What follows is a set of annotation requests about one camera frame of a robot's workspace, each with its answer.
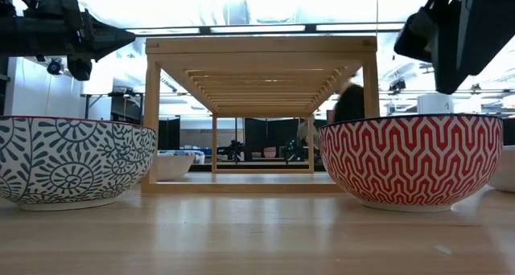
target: wooden leg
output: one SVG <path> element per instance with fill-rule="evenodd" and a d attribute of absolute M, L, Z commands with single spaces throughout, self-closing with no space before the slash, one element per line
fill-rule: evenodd
<path fill-rule="evenodd" d="M 145 83 L 145 114 L 143 126 L 159 131 L 159 86 L 161 80 L 161 66 L 148 59 L 146 66 Z M 148 173 L 142 180 L 142 192 L 146 192 L 151 184 L 157 182 L 157 152 L 154 154 L 154 162 Z"/>
<path fill-rule="evenodd" d="M 363 88 L 365 91 L 365 117 L 379 117 L 379 81 L 376 53 L 363 61 Z"/>
<path fill-rule="evenodd" d="M 211 172 L 216 173 L 216 148 L 218 147 L 218 116 L 212 115 L 212 152 L 211 152 Z"/>
<path fill-rule="evenodd" d="M 308 148 L 308 156 L 307 159 L 309 161 L 309 171 L 310 173 L 315 173 L 315 139 L 313 138 L 315 132 L 315 116 L 311 116 L 309 119 L 309 127 L 307 128 L 307 135 L 309 137 L 309 148 Z"/>

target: ceiling light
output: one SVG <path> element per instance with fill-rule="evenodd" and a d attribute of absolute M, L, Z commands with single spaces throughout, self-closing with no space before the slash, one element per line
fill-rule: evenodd
<path fill-rule="evenodd" d="M 133 32 L 136 35 L 180 35 L 180 34 L 199 34 L 200 30 L 198 27 L 187 27 L 187 28 L 163 28 L 163 29 L 129 29 L 129 32 Z"/>
<path fill-rule="evenodd" d="M 317 25 L 317 31 L 400 31 L 404 23 L 348 23 Z"/>
<path fill-rule="evenodd" d="M 304 25 L 291 26 L 254 26 L 254 27 L 212 27 L 212 33 L 246 33 L 246 32 L 284 32 L 284 31 L 304 31 Z"/>

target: white container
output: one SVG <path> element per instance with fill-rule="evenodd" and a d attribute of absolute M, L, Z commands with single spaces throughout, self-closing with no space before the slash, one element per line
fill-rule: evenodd
<path fill-rule="evenodd" d="M 454 113 L 454 101 L 451 95 L 426 94 L 417 99 L 418 114 Z"/>
<path fill-rule="evenodd" d="M 158 182 L 182 178 L 194 160 L 195 155 L 158 154 Z"/>
<path fill-rule="evenodd" d="M 515 192 L 515 146 L 503 148 L 497 170 L 488 185 L 499 191 Z"/>

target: white bowl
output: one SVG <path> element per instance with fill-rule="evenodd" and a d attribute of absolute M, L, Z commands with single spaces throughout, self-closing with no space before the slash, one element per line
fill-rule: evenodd
<path fill-rule="evenodd" d="M 499 191 L 515 192 L 515 146 L 503 147 L 499 165 L 488 185 Z"/>
<path fill-rule="evenodd" d="M 158 181 L 180 179 L 189 170 L 195 160 L 195 154 L 176 155 L 158 154 Z"/>
<path fill-rule="evenodd" d="M 113 203 L 148 171 L 156 134 L 111 121 L 0 117 L 0 197 L 29 211 Z"/>

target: blue floral pattern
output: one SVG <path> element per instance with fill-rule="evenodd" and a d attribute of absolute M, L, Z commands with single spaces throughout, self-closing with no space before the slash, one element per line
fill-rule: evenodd
<path fill-rule="evenodd" d="M 110 199 L 149 170 L 157 133 L 136 125 L 0 117 L 0 196 L 14 203 Z"/>

